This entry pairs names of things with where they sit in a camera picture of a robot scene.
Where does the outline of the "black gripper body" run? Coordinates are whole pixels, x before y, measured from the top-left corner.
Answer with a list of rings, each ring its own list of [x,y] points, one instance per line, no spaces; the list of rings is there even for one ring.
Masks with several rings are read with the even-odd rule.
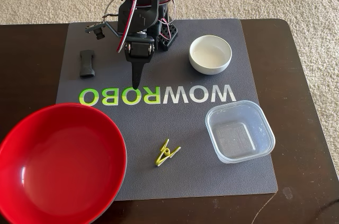
[[[130,33],[126,37],[125,51],[130,57],[149,57],[154,52],[154,38],[146,32]]]

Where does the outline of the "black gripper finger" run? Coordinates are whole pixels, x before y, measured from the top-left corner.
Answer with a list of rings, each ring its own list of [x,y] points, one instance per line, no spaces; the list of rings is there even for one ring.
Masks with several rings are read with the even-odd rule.
[[[143,67],[151,61],[154,52],[149,57],[130,57],[125,49],[124,52],[126,60],[130,62],[132,66],[132,87],[133,89],[137,89],[140,84]]]

